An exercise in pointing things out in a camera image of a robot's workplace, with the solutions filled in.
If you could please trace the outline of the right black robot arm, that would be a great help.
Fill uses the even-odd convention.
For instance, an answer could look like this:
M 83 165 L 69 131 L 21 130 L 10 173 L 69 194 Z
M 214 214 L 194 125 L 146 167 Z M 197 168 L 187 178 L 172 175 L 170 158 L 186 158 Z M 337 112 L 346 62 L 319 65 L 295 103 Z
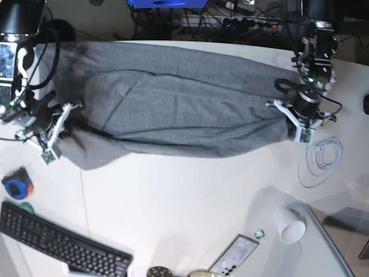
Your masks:
M 41 99 L 36 89 L 45 88 L 52 80 L 59 61 L 61 36 L 44 18 L 47 1 L 1 1 L 1 122 L 16 122 L 42 143 L 52 143 L 63 132 L 67 109 L 50 103 L 56 97 L 50 91 Z M 38 68 L 34 49 L 37 44 L 55 46 L 54 60 L 46 79 L 31 83 Z

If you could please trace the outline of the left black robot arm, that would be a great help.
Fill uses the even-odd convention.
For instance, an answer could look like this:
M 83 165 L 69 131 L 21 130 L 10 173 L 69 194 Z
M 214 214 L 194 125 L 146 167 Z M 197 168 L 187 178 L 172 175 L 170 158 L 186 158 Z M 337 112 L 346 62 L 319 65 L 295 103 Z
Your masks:
M 282 17 L 300 83 L 279 78 L 274 87 L 283 94 L 288 93 L 287 87 L 295 92 L 288 109 L 302 123 L 318 119 L 335 121 L 342 109 L 341 103 L 327 96 L 336 82 L 332 65 L 338 46 L 334 24 L 340 19 L 342 15 L 335 1 L 300 1 L 297 10 Z

